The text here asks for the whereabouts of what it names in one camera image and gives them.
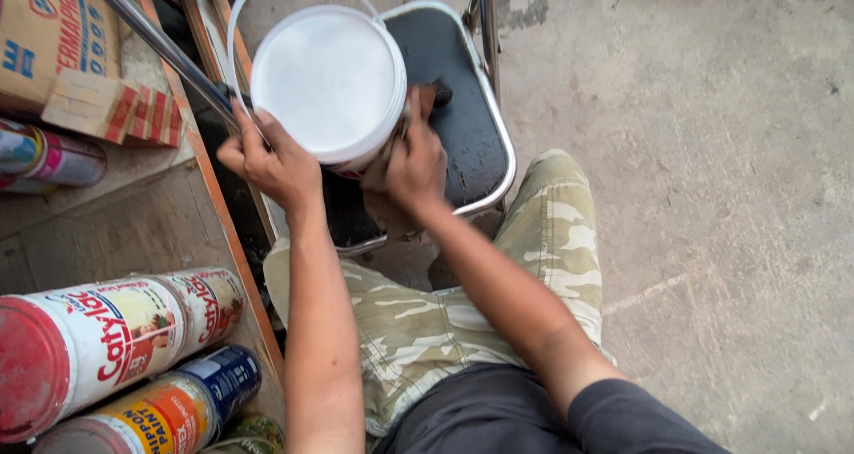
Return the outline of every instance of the person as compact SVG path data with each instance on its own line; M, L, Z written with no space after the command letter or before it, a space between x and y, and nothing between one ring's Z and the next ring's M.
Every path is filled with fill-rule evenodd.
M281 205L290 227L264 263L287 320L288 452L725 452L600 347L592 197L570 155L534 160L492 243L437 193L442 145L413 110L387 186L462 283L423 293L339 260L317 160L257 111L267 151L232 106L242 137L219 160Z

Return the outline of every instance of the white plastic handle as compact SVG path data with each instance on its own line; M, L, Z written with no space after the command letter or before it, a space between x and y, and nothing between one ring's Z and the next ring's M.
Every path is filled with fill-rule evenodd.
M368 9L368 12L374 18L374 22L385 28L385 23L379 17L379 12L374 8L373 4L371 4L368 0L360 0L362 4ZM234 89L234 92L240 92L240 86L238 85L238 70L234 65L234 29L238 24L238 15L240 15L240 10L243 7L243 4L246 4L246 0L234 0L234 5L231 7L231 18L228 20L228 32L226 35L226 49L228 49L228 66L229 71L226 72L228 75L228 83L231 85L231 88ZM238 101L240 102L240 106L242 106L243 110L246 110L249 113L249 110L246 108L246 104L243 103L243 98L241 95L238 95Z

